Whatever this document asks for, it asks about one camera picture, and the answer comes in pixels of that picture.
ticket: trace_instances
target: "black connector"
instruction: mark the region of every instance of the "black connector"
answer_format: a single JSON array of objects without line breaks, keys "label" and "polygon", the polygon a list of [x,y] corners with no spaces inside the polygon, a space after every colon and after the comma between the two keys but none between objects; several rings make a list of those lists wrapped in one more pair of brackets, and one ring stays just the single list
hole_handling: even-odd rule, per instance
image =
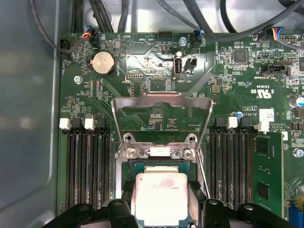
[{"label": "black connector", "polygon": [[172,41],[173,32],[158,32],[158,41]]},{"label": "black connector", "polygon": [[93,48],[100,48],[99,44],[99,34],[95,29],[92,29],[92,35],[89,37],[89,43]]},{"label": "black connector", "polygon": [[[71,48],[71,43],[68,42],[66,39],[60,39],[60,48],[64,49],[64,50],[69,50]],[[70,54],[66,54],[66,53],[62,53],[60,52],[59,53],[60,56],[63,58],[63,59],[66,59],[66,60],[72,60],[72,56],[71,56],[71,53]]]},{"label": "black connector", "polygon": [[187,59],[185,65],[185,71],[192,71],[198,65],[198,59],[195,57],[190,57]]},{"label": "black connector", "polygon": [[173,72],[175,75],[180,75],[182,72],[182,59],[174,58],[173,60]]},{"label": "black connector", "polygon": [[192,48],[195,48],[195,49],[200,48],[200,46],[202,44],[201,38],[202,38],[201,30],[193,32],[193,36],[192,36]]},{"label": "black connector", "polygon": [[260,75],[272,75],[275,73],[287,75],[287,68],[285,65],[268,65],[260,69]]}]

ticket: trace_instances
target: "surface mount component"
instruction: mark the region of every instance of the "surface mount component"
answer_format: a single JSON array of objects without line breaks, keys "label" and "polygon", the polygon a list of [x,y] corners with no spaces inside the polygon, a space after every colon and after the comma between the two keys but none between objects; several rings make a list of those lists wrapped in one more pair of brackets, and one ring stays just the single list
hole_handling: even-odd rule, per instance
[{"label": "surface mount component", "polygon": [[116,70],[116,60],[114,56],[107,51],[94,54],[92,58],[88,59],[88,65],[102,77],[110,76]]},{"label": "surface mount component", "polygon": [[234,51],[234,62],[235,63],[247,63],[247,51],[235,50]]}]

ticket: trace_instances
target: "sticker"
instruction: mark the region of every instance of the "sticker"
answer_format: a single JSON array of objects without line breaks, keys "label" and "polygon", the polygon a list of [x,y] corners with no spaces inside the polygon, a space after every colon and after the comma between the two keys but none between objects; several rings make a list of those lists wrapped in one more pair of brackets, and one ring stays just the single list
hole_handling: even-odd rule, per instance
[{"label": "sticker", "polygon": [[292,147],[304,147],[304,139],[292,138],[291,146]]},{"label": "sticker", "polygon": [[260,109],[259,110],[259,121],[260,122],[274,122],[275,111],[272,108]]},{"label": "sticker", "polygon": [[288,132],[281,132],[283,135],[283,141],[288,141]]}]

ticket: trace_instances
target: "black cable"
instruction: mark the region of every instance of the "black cable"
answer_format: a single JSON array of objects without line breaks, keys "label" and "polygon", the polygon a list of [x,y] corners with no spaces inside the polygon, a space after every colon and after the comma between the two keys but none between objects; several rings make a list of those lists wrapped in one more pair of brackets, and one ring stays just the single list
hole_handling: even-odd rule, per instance
[{"label": "black cable", "polygon": [[168,13],[170,13],[171,15],[175,16],[176,18],[178,18],[179,20],[181,20],[182,22],[184,22],[186,25],[188,25],[189,27],[193,28],[194,30],[199,30],[199,27],[196,26],[195,24],[193,24],[191,21],[189,21],[188,19],[184,18],[181,14],[179,14],[177,11],[175,11],[171,6],[168,5],[168,3],[166,3],[164,0],[156,0],[161,7],[163,7]]},{"label": "black cable", "polygon": [[50,45],[52,46],[54,49],[56,49],[59,52],[62,52],[64,54],[70,54],[73,51],[75,51],[77,48],[79,48],[79,46],[82,44],[83,39],[81,38],[79,41],[77,41],[74,46],[71,47],[71,49],[69,50],[65,50],[60,48],[59,46],[57,46],[47,35],[47,33],[45,32],[41,21],[39,19],[38,13],[37,13],[37,8],[36,8],[36,3],[35,0],[29,0],[30,6],[31,6],[31,12],[33,14],[34,17],[34,21],[39,29],[39,32],[41,33],[41,35],[43,36],[44,40]]},{"label": "black cable", "polygon": [[95,0],[95,2],[96,2],[98,10],[101,13],[101,16],[104,19],[104,22],[105,22],[104,25],[105,25],[106,30],[108,32],[114,32],[113,27],[112,27],[111,22],[110,22],[110,19],[109,19],[109,16],[108,16],[108,13],[106,12],[105,6],[103,4],[103,1],[102,0]]},{"label": "black cable", "polygon": [[226,0],[220,0],[219,11],[220,11],[220,15],[222,17],[223,23],[224,23],[226,29],[228,30],[228,32],[230,32],[230,33],[237,32],[229,20],[229,17],[227,14]]},{"label": "black cable", "polygon": [[[294,4],[295,1],[293,0],[278,0],[281,5],[283,5],[285,8],[290,7],[292,4]],[[296,13],[304,15],[304,6],[300,6],[299,8],[295,9]]]},{"label": "black cable", "polygon": [[89,2],[90,2],[91,8],[93,10],[93,13],[94,13],[94,16],[95,16],[95,19],[97,21],[97,24],[98,24],[98,27],[99,27],[100,31],[101,32],[106,32],[104,20],[100,15],[100,12],[97,8],[95,0],[89,0]]},{"label": "black cable", "polygon": [[279,13],[272,19],[254,27],[254,28],[251,28],[249,30],[239,32],[236,34],[223,36],[223,35],[215,35],[213,33],[213,31],[211,30],[211,28],[209,27],[209,25],[207,23],[204,23],[204,22],[206,22],[206,20],[204,18],[201,18],[203,16],[202,16],[195,0],[183,0],[183,1],[185,3],[186,7],[188,8],[189,12],[192,14],[192,16],[196,17],[195,20],[199,22],[198,23],[199,26],[204,30],[206,35],[217,42],[231,42],[231,41],[245,38],[247,36],[257,34],[258,32],[264,30],[265,28],[272,27],[274,24],[280,22],[281,20],[286,18],[289,14],[291,14],[296,8],[298,8],[299,6],[301,6],[304,3],[304,0],[298,0],[294,4],[292,4],[289,8],[285,9],[284,11],[282,11],[281,13]]},{"label": "black cable", "polygon": [[117,32],[125,32],[129,14],[129,0],[122,0],[122,15],[118,23]]},{"label": "black cable", "polygon": [[83,0],[76,0],[76,29],[77,33],[84,32],[84,1]]},{"label": "black cable", "polygon": [[76,32],[76,0],[72,0],[71,33]]},{"label": "black cable", "polygon": [[198,25],[200,26],[201,29],[204,30],[204,32],[207,34],[207,36],[209,36],[212,39],[216,39],[216,35],[214,34],[214,32],[212,31],[212,29],[210,28],[210,26],[208,25],[207,21],[205,20],[205,18],[203,17],[199,6],[197,5],[196,1],[190,1],[190,0],[183,0],[185,6],[187,7],[189,13],[192,15],[192,17],[194,18],[194,20],[198,23]]}]

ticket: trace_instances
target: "motherboard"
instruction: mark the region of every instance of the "motherboard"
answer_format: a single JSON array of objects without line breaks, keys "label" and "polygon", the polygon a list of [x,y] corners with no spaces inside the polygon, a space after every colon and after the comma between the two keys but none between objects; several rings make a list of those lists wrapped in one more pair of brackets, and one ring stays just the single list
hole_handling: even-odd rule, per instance
[{"label": "motherboard", "polygon": [[[66,36],[61,46],[80,36]],[[304,43],[303,35],[281,39]],[[164,92],[211,98],[210,117],[169,100],[114,115],[116,98]],[[167,144],[199,135],[206,123],[200,148],[210,196],[232,209],[253,202],[288,219],[304,203],[302,96],[304,52],[259,35],[214,43],[197,33],[97,34],[62,60],[58,214],[81,202],[100,208],[121,196],[117,185],[135,178],[139,166],[123,164],[116,180],[120,133]],[[181,169],[190,179],[199,175],[191,163]]]}]

